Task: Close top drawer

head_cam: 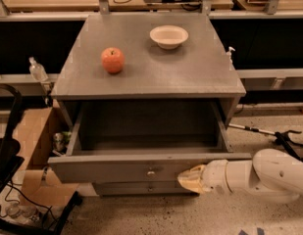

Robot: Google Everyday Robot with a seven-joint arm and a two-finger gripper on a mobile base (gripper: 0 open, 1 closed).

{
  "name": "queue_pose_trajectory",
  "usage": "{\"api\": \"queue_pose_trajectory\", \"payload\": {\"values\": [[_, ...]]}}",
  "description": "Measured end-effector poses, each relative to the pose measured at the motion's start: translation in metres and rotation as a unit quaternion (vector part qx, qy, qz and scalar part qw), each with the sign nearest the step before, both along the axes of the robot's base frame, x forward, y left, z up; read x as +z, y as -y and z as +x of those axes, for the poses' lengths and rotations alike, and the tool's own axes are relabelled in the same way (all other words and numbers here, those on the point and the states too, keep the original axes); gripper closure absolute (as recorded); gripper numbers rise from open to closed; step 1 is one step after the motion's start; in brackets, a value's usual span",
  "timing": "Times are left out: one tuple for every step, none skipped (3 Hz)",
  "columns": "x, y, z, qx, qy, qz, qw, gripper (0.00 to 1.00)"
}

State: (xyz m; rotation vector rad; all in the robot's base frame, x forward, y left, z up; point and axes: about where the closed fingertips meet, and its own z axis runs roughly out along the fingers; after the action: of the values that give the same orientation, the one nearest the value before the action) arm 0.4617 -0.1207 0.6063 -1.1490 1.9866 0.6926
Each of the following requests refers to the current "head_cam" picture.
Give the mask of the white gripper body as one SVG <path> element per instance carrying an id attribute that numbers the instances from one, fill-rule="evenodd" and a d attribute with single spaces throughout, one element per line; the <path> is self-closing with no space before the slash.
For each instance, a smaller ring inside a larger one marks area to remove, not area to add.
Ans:
<path id="1" fill-rule="evenodd" d="M 227 160 L 214 160 L 203 171 L 203 189 L 205 192 L 227 194 Z"/>

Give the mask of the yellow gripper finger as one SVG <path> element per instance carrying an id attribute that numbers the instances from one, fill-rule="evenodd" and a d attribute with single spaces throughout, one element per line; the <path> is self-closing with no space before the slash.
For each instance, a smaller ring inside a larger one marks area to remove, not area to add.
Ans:
<path id="1" fill-rule="evenodd" d="M 203 183 L 203 172 L 205 167 L 206 166 L 204 164 L 200 164 L 181 172 L 177 177 L 177 181 L 180 186 L 191 192 L 203 194 L 205 192 Z"/>

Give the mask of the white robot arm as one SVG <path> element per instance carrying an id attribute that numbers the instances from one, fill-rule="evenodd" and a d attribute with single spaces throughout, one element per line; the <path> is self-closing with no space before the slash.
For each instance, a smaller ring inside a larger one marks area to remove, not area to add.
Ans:
<path id="1" fill-rule="evenodd" d="M 199 194 L 244 192 L 288 204 L 303 197 L 303 162 L 280 150 L 263 149 L 251 160 L 213 160 L 197 165 L 180 173 L 177 181 Z"/>

